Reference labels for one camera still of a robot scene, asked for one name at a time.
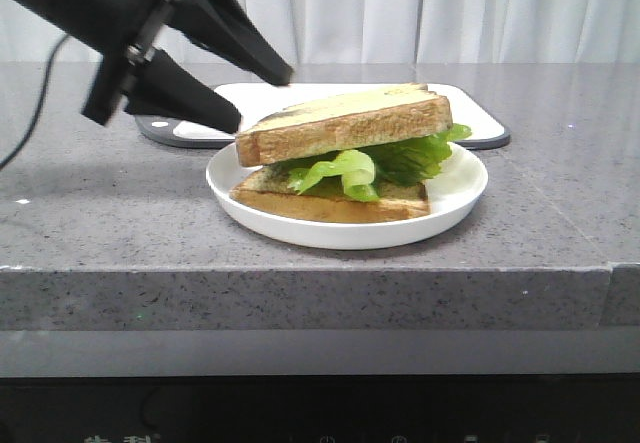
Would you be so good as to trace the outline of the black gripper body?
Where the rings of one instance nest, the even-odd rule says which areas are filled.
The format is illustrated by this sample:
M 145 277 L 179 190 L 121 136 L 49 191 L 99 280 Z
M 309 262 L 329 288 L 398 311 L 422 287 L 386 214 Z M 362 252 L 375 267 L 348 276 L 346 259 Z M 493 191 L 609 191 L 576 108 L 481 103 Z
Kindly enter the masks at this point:
M 138 98 L 152 76 L 181 69 L 154 49 L 182 0 L 14 0 L 97 51 L 102 62 L 82 110 L 104 125 L 122 96 Z

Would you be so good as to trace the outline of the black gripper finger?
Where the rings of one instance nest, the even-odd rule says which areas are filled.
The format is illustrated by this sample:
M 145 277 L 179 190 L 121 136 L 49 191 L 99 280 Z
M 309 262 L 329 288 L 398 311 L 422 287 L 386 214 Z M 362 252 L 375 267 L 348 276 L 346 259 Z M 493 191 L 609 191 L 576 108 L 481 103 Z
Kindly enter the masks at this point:
M 264 39 L 238 0 L 179 0 L 168 26 L 271 85 L 290 83 L 293 69 Z
M 186 120 L 228 134 L 238 130 L 241 114 L 228 100 L 181 68 L 164 50 L 137 67 L 125 112 Z

